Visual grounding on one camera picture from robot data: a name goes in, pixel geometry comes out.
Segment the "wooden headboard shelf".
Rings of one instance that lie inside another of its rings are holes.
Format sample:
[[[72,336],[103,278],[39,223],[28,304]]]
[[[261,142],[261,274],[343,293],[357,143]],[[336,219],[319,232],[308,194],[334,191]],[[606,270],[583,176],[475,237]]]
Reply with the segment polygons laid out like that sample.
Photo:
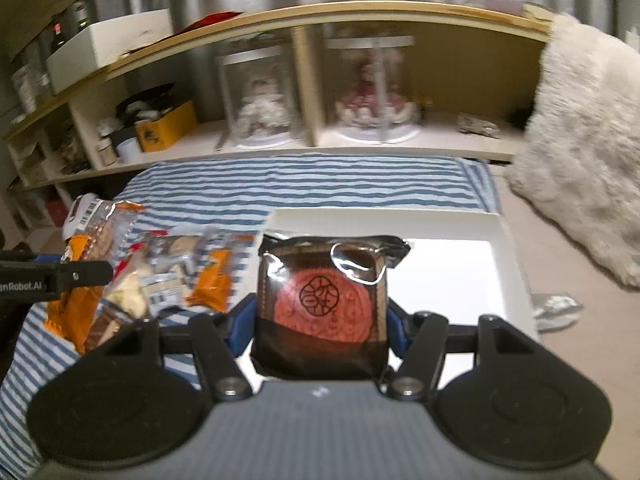
[[[514,120],[533,103],[548,24],[472,6],[370,0],[241,14],[124,54],[40,105],[4,137],[26,190],[138,170],[163,160],[304,151],[430,154],[507,162],[524,142]],[[326,40],[414,37],[407,68],[420,131],[394,144],[341,136],[332,112],[335,62]],[[288,51],[302,130],[277,148],[240,148],[230,138],[217,60],[280,44]],[[192,101],[198,128],[165,151],[124,165],[115,146]],[[500,128],[498,139],[463,134],[459,114]]]

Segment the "white box atop shelf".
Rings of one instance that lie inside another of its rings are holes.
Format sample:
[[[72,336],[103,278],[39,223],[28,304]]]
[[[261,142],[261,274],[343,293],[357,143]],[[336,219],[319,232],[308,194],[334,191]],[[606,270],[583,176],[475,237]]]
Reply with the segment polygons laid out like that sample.
[[[173,34],[168,9],[128,14],[89,25],[47,58],[53,92],[58,94],[124,54]]]

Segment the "dark red mooncake packet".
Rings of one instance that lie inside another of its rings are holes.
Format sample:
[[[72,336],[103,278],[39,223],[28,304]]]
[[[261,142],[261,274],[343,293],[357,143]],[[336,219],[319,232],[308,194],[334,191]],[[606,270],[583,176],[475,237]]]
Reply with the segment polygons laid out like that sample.
[[[383,377],[387,272],[410,250],[393,235],[264,234],[250,354],[258,373],[287,380]]]

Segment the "clear cracker snack packet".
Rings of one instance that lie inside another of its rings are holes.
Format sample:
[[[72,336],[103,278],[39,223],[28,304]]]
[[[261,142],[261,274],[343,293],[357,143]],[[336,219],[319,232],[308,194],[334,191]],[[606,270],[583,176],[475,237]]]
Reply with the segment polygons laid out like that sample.
[[[190,308],[190,294],[206,258],[206,246],[221,235],[214,228],[177,226],[145,233],[120,263],[104,300],[130,318]]]

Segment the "silver foil wrapper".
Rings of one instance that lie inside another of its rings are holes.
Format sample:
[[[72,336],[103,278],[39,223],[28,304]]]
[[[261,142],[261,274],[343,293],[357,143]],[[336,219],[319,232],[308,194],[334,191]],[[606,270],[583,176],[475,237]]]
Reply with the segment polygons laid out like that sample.
[[[578,323],[584,306],[571,296],[533,294],[534,321],[539,333],[555,333]]]

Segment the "white cup on shelf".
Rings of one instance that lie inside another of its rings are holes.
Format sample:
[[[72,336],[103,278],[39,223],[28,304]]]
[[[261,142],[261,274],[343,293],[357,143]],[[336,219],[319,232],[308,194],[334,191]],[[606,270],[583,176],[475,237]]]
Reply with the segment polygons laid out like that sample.
[[[130,165],[140,162],[142,149],[136,136],[121,140],[115,148],[122,164]]]

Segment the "red dress doll in case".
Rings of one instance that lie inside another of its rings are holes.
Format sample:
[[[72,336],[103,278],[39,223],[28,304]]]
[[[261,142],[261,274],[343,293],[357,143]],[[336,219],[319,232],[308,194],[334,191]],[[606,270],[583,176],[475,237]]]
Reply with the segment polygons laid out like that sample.
[[[407,54],[414,37],[371,36],[326,40],[335,62],[332,112],[338,133],[363,144],[394,144],[420,131]]]

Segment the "white dress doll in case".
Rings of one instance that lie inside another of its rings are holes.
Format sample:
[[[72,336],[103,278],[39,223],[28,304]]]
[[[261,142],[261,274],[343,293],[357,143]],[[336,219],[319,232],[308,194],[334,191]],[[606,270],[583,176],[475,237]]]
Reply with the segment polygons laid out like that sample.
[[[217,60],[231,141],[240,148],[277,148],[302,130],[288,51],[280,44]]]

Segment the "yellow box on shelf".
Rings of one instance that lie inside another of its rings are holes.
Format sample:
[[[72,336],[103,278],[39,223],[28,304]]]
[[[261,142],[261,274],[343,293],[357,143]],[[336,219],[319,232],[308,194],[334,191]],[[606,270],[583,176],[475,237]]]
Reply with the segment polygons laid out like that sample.
[[[192,101],[186,101],[154,122],[134,125],[142,151],[165,151],[188,133],[198,128],[198,118]]]

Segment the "blue white striped cloth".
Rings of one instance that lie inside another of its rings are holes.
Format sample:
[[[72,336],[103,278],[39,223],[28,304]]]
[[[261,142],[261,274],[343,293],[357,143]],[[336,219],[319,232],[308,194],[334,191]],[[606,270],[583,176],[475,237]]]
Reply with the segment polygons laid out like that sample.
[[[484,162],[459,157],[298,154],[158,162],[133,177],[122,200],[143,206],[115,256],[149,230],[181,223],[256,233],[281,207],[406,207],[500,212]],[[30,440],[32,396],[79,358],[44,326],[47,306],[32,304],[1,384],[1,475],[25,479],[41,463]]]

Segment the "small orange snack packet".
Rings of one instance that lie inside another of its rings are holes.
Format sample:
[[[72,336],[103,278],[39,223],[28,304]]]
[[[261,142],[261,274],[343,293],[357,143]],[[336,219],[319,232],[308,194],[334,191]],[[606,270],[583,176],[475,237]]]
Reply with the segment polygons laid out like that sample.
[[[186,296],[186,305],[227,312],[236,263],[242,253],[253,245],[254,239],[250,233],[225,232],[208,242],[202,270],[198,272],[194,286]]]

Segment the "white shallow cardboard box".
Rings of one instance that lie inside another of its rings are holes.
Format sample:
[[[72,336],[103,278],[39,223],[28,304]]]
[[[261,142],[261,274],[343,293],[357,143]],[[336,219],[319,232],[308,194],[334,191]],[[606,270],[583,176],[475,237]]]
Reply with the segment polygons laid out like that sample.
[[[452,325],[497,315],[538,340],[532,300],[503,216],[462,209],[278,208],[266,232],[315,236],[393,235],[411,246],[387,271],[390,299]]]

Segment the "fluffy white pillow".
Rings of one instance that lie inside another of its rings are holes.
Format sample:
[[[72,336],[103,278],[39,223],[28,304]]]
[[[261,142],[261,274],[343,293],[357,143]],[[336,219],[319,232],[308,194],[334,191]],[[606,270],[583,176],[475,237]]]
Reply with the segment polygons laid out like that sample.
[[[620,284],[638,287],[638,52],[556,16],[525,145],[506,180]]]

